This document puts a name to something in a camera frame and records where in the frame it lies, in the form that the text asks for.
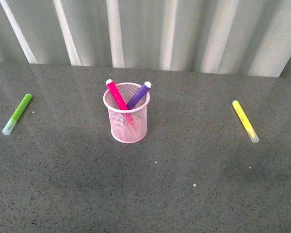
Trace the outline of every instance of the pink marker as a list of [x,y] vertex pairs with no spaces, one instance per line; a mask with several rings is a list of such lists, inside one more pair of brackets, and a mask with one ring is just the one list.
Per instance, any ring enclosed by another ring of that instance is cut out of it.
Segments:
[[[120,92],[118,91],[115,83],[111,79],[108,79],[106,81],[106,85],[107,85],[107,88],[110,91],[111,95],[113,96],[117,106],[121,110],[128,110],[128,107],[126,106],[126,104],[125,104]],[[124,114],[124,118],[125,118],[126,122],[129,123],[136,132],[137,129],[135,127],[134,119],[132,118],[132,115],[131,114]]]
[[128,110],[128,107],[126,106],[120,92],[118,91],[117,87],[115,86],[115,83],[112,81],[112,79],[108,79],[106,81],[107,88],[109,89],[111,95],[113,96],[117,106],[121,110]]

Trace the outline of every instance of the pink pen holder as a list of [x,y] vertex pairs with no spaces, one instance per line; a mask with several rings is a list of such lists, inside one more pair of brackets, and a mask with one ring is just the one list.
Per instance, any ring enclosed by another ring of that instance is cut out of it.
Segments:
[[[125,103],[128,103],[141,85],[119,83],[116,87]],[[103,102],[108,108],[111,134],[116,140],[133,143],[144,138],[147,132],[146,106],[150,102],[149,92],[131,110],[120,110],[109,90],[103,95]]]

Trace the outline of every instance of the white curtain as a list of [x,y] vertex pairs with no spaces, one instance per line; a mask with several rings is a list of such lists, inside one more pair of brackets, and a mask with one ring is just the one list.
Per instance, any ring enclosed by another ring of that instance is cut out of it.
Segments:
[[291,77],[291,0],[0,0],[0,61]]

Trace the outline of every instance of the pen holder rim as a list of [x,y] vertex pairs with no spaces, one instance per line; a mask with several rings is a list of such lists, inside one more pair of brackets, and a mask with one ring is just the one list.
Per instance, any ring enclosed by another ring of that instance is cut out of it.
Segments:
[[[139,85],[139,84],[137,84],[137,83],[118,83],[118,84],[116,84],[116,86],[120,86],[120,85],[134,85],[134,86],[141,87],[141,85]],[[147,92],[147,93],[146,93],[146,100],[145,100],[145,103],[144,103],[143,105],[141,105],[141,106],[138,107],[138,108],[131,109],[131,110],[120,110],[120,109],[116,109],[116,108],[111,107],[111,106],[106,102],[106,96],[107,96],[108,93],[109,93],[109,90],[106,90],[105,93],[104,93],[104,95],[103,95],[103,102],[104,102],[105,106],[106,106],[108,109],[110,109],[110,110],[112,110],[112,111],[114,111],[114,112],[116,112],[116,113],[122,113],[122,114],[135,113],[135,112],[138,112],[138,111],[140,111],[141,109],[145,108],[145,107],[149,104],[149,102],[150,102],[150,93]]]

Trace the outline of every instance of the table surface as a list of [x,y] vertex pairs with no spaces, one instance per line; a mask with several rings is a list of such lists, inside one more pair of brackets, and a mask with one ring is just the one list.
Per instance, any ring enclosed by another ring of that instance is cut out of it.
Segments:
[[[109,78],[152,82],[140,142],[111,135]],[[291,79],[0,63],[0,232],[12,230],[291,232]]]

